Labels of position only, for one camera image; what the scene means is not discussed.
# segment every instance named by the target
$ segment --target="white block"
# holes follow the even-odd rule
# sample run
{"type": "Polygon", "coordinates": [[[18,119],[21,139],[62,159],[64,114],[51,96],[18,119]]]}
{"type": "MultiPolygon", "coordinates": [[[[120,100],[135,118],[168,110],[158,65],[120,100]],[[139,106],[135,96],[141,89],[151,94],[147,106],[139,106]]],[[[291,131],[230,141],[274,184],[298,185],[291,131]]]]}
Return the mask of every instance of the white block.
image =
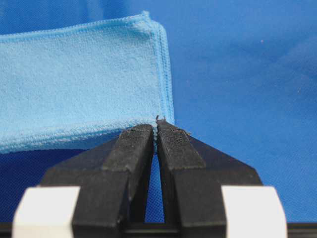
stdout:
{"type": "Polygon", "coordinates": [[[28,188],[15,211],[13,238],[73,238],[71,222],[80,187],[28,188]]]}
{"type": "Polygon", "coordinates": [[[287,238],[283,207],[274,187],[222,186],[227,238],[287,238]]]}

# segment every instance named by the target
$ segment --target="blue surface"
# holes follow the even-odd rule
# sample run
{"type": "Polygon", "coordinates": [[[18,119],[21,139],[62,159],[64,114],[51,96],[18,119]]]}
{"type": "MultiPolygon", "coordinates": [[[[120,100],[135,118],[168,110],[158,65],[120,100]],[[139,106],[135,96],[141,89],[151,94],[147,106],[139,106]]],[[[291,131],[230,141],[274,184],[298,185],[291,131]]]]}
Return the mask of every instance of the blue surface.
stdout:
{"type": "Polygon", "coordinates": [[[141,10],[167,31],[176,125],[254,166],[289,222],[317,222],[316,1],[4,0],[0,33],[141,10]]]}

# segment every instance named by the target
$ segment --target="blue backdrop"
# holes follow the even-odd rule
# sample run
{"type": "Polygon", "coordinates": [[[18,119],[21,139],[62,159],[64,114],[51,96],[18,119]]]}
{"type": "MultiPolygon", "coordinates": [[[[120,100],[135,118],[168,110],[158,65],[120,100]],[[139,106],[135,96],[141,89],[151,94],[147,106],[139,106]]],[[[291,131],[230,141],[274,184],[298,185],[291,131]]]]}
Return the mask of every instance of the blue backdrop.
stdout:
{"type": "MultiPolygon", "coordinates": [[[[167,31],[175,123],[255,167],[289,222],[317,222],[317,1],[2,0],[0,34],[148,10],[167,31]]],[[[81,151],[0,155],[0,221],[26,186],[81,151]]],[[[158,163],[147,221],[162,221],[158,163]]]]}

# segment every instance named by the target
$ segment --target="microfiber cloth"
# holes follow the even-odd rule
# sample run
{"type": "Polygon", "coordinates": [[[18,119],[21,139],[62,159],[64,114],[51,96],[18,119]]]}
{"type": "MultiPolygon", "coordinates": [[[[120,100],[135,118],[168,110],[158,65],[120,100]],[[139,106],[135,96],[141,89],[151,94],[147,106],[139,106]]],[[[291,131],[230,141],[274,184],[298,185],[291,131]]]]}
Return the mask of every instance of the microfiber cloth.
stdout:
{"type": "Polygon", "coordinates": [[[0,36],[0,153],[88,149],[174,123],[164,28],[147,12],[0,36]]]}

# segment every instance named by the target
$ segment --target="black plastic jaw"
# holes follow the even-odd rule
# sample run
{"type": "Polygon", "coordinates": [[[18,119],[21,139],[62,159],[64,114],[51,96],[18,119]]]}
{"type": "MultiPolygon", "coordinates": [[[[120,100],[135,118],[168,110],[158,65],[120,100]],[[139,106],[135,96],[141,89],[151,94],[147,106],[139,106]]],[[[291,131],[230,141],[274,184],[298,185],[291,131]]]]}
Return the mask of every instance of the black plastic jaw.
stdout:
{"type": "Polygon", "coordinates": [[[252,167],[158,121],[165,221],[183,237],[225,237],[222,185],[262,185],[252,167]]]}
{"type": "Polygon", "coordinates": [[[119,237],[123,221],[144,221],[153,153],[153,128],[138,125],[50,168],[40,186],[81,187],[75,238],[119,237]]]}

